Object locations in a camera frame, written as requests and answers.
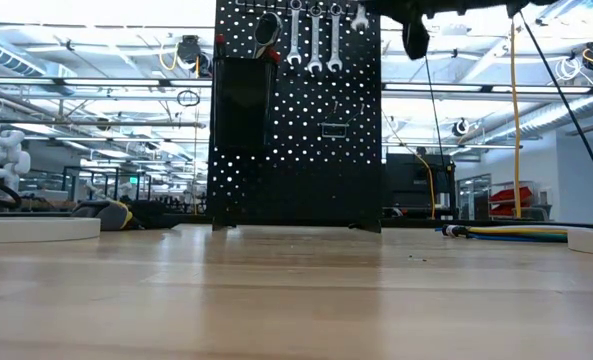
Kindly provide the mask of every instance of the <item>pegboard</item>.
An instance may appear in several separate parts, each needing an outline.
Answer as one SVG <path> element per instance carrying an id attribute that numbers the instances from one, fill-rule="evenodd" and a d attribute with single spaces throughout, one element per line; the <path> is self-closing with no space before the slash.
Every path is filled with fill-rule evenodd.
<path id="1" fill-rule="evenodd" d="M 302 1 L 303 9 L 315 2 Z M 377 221 L 381 216 L 381 67 L 380 20 L 367 14 L 369 28 L 350 27 L 353 2 L 316 2 L 323 9 L 338 3 L 340 58 L 331 72 L 332 21 L 320 18 L 319 53 L 324 69 L 310 74 L 312 19 L 301 11 L 298 48 L 302 64 L 286 57 L 291 41 L 287 0 L 218 0 L 216 34 L 223 34 L 227 56 L 252 57 L 259 17 L 275 12 L 282 33 L 281 55 L 272 98 L 268 143 L 262 152 L 225 150 L 210 144 L 208 213 L 215 218 L 247 220 Z M 348 123 L 347 136 L 323 137 L 321 123 Z"/>

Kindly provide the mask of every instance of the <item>pegboard stand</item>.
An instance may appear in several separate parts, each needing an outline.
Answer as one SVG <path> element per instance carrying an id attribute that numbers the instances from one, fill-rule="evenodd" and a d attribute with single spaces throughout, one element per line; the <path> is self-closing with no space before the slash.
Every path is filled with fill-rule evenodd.
<path id="1" fill-rule="evenodd" d="M 312 18 L 301 11 L 298 50 L 301 64 L 290 64 L 291 14 L 288 0 L 217 0 L 216 34 L 223 34 L 228 56 L 251 58 L 254 30 L 263 12 L 276 12 L 283 28 L 275 50 L 281 55 L 272 94 L 267 142 L 256 152 L 209 150 L 208 215 L 213 228 L 236 224 L 351 226 L 380 232 L 381 73 L 380 19 L 367 14 L 369 28 L 350 28 L 350 11 L 339 25 L 342 70 L 331 71 L 332 21 L 321 15 L 319 54 L 323 71 L 310 73 Z M 339 4 L 343 12 L 354 2 Z M 333 118 L 327 115 L 334 113 Z M 324 136 L 321 124 L 343 127 L 340 137 Z"/>

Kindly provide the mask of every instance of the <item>wood grain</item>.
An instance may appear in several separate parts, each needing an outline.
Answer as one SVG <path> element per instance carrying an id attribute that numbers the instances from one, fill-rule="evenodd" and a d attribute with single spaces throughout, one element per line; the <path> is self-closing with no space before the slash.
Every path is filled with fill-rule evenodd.
<path id="1" fill-rule="evenodd" d="M 0 244 L 0 359 L 593 359 L 565 245 L 206 226 Z"/>

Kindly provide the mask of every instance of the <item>white round base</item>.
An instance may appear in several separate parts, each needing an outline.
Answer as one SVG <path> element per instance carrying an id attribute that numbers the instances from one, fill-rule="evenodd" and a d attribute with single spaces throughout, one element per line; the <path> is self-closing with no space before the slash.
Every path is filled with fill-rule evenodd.
<path id="1" fill-rule="evenodd" d="M 571 250 L 593 254 L 593 229 L 568 228 L 567 242 Z"/>
<path id="2" fill-rule="evenodd" d="M 64 241 L 100 235 L 100 219 L 0 217 L 0 243 Z"/>

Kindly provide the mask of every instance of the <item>wrench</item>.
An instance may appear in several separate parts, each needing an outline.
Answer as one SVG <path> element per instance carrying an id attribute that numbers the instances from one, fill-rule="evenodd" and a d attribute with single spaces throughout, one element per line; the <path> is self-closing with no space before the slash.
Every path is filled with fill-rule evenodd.
<path id="1" fill-rule="evenodd" d="M 367 10 L 365 10 L 365 6 L 358 4 L 358 7 L 356 8 L 356 18 L 352 21 L 352 29 L 354 29 L 354 31 L 369 28 L 369 20 L 367 20 L 366 12 Z"/>
<path id="2" fill-rule="evenodd" d="M 340 32 L 340 14 L 341 8 L 340 5 L 334 4 L 330 9 L 329 12 L 332 14 L 332 55 L 329 57 L 329 61 L 327 62 L 327 68 L 331 72 L 336 72 L 334 66 L 338 67 L 338 71 L 343 70 L 343 62 L 340 60 L 339 56 L 339 46 L 338 46 L 338 34 Z"/>
<path id="3" fill-rule="evenodd" d="M 320 14 L 323 11 L 318 5 L 313 6 L 309 13 L 312 16 L 312 58 L 307 64 L 307 70 L 310 73 L 314 73 L 314 68 L 318 68 L 318 71 L 323 70 L 323 63 L 320 62 L 320 57 L 318 56 L 318 36 L 319 36 L 319 25 L 320 25 Z"/>
<path id="4" fill-rule="evenodd" d="M 294 66 L 294 60 L 298 60 L 299 64 L 303 62 L 298 53 L 298 20 L 302 4 L 300 0 L 292 0 L 289 5 L 292 9 L 292 47 L 287 55 L 287 62 Z"/>

